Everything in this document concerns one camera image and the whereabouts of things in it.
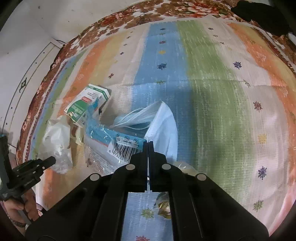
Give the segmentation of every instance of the face mask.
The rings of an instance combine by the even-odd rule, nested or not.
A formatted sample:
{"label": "face mask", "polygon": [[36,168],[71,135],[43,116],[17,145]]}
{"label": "face mask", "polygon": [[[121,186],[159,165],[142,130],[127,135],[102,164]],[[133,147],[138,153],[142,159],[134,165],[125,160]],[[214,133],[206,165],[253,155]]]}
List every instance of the face mask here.
{"label": "face mask", "polygon": [[[147,124],[143,128],[134,128],[138,124]],[[163,101],[155,102],[146,108],[139,108],[127,115],[118,116],[112,127],[127,127],[135,130],[148,128],[145,139],[153,141],[154,151],[166,156],[172,163],[177,160],[178,131],[170,108]]]}

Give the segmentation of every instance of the silver screw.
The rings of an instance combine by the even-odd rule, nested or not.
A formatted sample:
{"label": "silver screw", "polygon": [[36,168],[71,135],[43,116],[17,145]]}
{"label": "silver screw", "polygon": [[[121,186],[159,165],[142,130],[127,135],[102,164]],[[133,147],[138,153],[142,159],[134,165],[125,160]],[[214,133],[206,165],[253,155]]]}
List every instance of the silver screw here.
{"label": "silver screw", "polygon": [[205,174],[198,174],[197,179],[200,181],[204,181],[207,179],[207,176]]}
{"label": "silver screw", "polygon": [[126,169],[131,171],[131,170],[134,170],[136,168],[136,166],[134,164],[128,164],[126,165]]}
{"label": "silver screw", "polygon": [[97,180],[100,178],[100,175],[94,173],[94,174],[92,174],[89,178],[90,178],[90,180],[92,180],[92,181],[97,181]]}
{"label": "silver screw", "polygon": [[170,164],[163,164],[162,166],[162,169],[164,169],[164,170],[169,170],[170,169]]}

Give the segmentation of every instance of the barcode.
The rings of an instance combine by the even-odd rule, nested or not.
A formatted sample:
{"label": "barcode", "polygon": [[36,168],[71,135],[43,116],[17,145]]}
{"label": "barcode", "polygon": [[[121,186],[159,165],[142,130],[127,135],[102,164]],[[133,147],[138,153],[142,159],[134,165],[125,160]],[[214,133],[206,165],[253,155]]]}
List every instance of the barcode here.
{"label": "barcode", "polygon": [[133,154],[137,154],[139,152],[141,152],[141,150],[130,147],[130,146],[121,145],[121,144],[118,144],[117,142],[114,143],[114,147],[112,150],[113,155],[127,162],[130,161],[131,156]]}

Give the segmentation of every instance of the red snowflake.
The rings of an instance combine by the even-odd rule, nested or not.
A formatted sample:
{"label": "red snowflake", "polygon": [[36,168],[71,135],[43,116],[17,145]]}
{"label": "red snowflake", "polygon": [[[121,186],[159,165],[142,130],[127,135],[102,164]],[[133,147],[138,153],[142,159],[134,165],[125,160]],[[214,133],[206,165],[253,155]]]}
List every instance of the red snowflake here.
{"label": "red snowflake", "polygon": [[146,238],[144,236],[140,236],[140,237],[136,236],[136,241],[149,241],[149,240],[150,239],[148,239],[148,238]]}
{"label": "red snowflake", "polygon": [[253,104],[254,104],[255,110],[259,112],[262,110],[261,104],[258,101],[253,102]]}

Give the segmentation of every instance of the green and white box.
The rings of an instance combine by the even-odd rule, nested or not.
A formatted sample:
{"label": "green and white box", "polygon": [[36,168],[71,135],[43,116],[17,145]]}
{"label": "green and white box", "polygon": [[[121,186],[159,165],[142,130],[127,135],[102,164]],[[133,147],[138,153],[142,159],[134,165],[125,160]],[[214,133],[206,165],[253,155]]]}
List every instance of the green and white box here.
{"label": "green and white box", "polygon": [[89,84],[75,99],[67,106],[65,113],[71,117],[79,127],[84,127],[86,121],[86,110],[89,105],[98,98],[97,110],[109,99],[110,94],[107,89]]}

